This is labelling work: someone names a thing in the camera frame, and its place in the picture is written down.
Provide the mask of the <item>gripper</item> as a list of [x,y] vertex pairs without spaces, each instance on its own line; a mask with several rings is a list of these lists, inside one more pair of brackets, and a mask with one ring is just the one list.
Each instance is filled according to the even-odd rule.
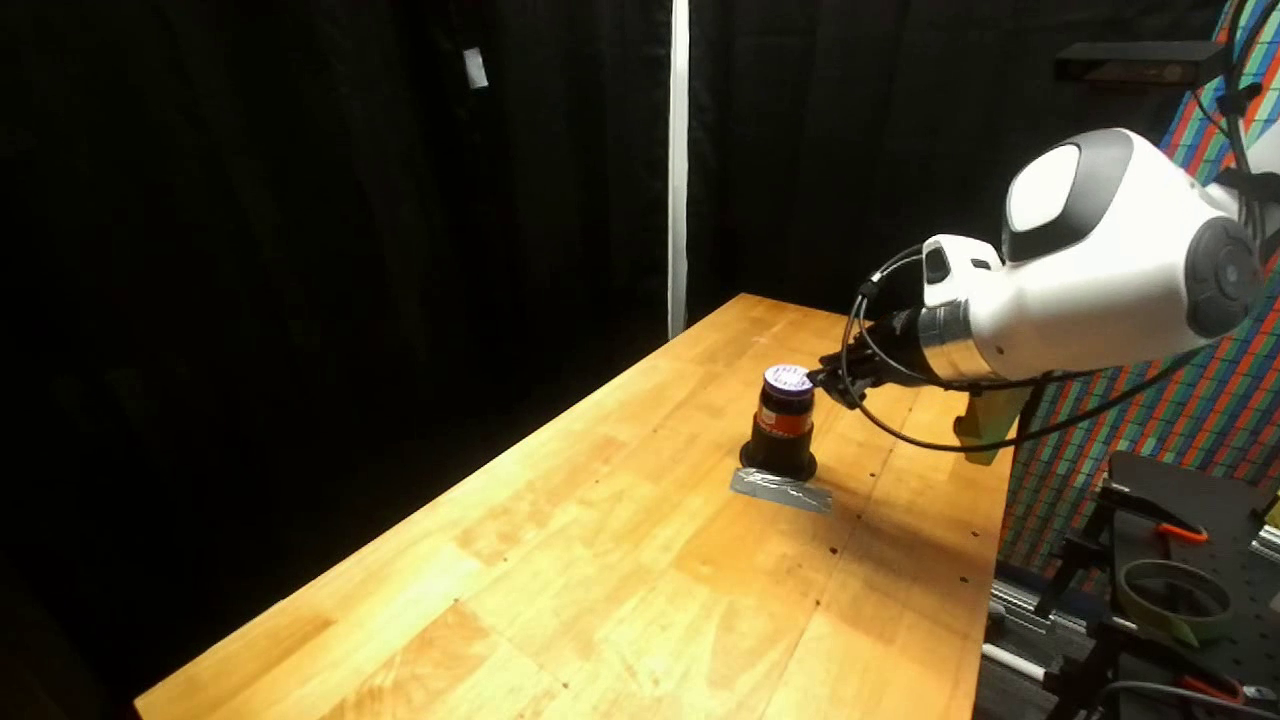
[[920,314],[920,306],[902,307],[868,323],[864,306],[858,306],[849,314],[849,338],[838,351],[838,363],[809,370],[808,380],[850,411],[861,409],[869,388],[925,386]]

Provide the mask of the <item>strip of silver tape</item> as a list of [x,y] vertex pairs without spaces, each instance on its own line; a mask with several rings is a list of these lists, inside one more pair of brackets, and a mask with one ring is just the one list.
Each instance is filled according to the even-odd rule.
[[751,498],[809,512],[829,514],[833,510],[829,489],[759,468],[736,469],[730,479],[730,489]]

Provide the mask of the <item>olive green block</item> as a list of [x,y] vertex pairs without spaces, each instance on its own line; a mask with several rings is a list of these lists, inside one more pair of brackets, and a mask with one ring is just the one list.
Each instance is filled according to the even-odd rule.
[[984,389],[970,393],[965,411],[954,421],[960,445],[987,445],[1006,439],[1032,396],[1032,387]]

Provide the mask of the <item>white pole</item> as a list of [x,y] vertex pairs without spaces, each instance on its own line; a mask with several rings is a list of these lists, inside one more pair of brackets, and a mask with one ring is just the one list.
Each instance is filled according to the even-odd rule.
[[689,324],[690,0],[671,0],[667,334]]

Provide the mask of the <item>white rod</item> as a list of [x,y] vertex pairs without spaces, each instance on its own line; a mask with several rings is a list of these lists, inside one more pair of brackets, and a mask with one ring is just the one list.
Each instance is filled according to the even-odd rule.
[[1019,655],[1001,648],[996,644],[984,643],[980,648],[984,659],[993,664],[998,664],[1010,671],[1014,671],[1029,682],[1037,685],[1043,685],[1046,678],[1046,669],[1041,665],[1032,662],[1030,660],[1023,659]]

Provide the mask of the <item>colourful patterned panel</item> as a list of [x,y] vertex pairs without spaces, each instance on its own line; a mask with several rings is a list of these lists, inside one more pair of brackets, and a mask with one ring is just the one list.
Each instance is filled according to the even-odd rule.
[[[1265,131],[1280,129],[1280,3],[1210,0],[1213,38],[1253,44],[1240,86],[1260,83],[1243,120],[1251,168],[1262,169]],[[1208,183],[1233,165],[1229,142],[1190,97],[1155,137],[1175,164]],[[1123,407],[1015,448],[998,559],[1047,577],[1062,536],[1083,527],[1114,451],[1132,451],[1206,471],[1267,493],[1280,488],[1280,249],[1268,264],[1261,310],[1178,375]],[[1149,364],[1112,369],[1093,379],[1051,387],[1028,407],[1033,427],[1076,415],[1155,375]]]

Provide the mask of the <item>roll of green tape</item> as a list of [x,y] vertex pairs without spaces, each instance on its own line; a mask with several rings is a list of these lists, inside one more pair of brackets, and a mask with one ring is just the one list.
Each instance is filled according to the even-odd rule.
[[1138,560],[1119,569],[1114,584],[1124,614],[1138,626],[1192,648],[1228,638],[1235,618],[1230,591],[1185,564]]

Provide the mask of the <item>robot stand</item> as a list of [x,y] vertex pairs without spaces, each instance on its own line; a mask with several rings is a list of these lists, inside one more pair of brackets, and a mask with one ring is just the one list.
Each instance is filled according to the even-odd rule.
[[982,655],[1044,720],[1280,720],[1275,507],[1238,480],[1130,452],[1042,591],[997,587]]

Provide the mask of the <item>black curtain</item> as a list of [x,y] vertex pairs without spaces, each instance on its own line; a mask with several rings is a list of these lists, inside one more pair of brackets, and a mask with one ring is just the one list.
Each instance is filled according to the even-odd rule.
[[[687,320],[842,311],[1210,0],[690,0]],[[667,338],[671,0],[0,0],[0,716],[133,698]],[[471,90],[463,50],[490,85]]]

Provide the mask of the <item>orange handled clamp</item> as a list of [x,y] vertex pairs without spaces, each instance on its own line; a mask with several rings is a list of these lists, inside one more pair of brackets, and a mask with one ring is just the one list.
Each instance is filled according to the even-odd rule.
[[1161,536],[1169,536],[1189,544],[1206,544],[1210,541],[1210,533],[1204,527],[1125,486],[1102,484],[1097,491],[1096,502],[1111,514],[1126,512],[1149,521],[1155,525],[1155,532]]

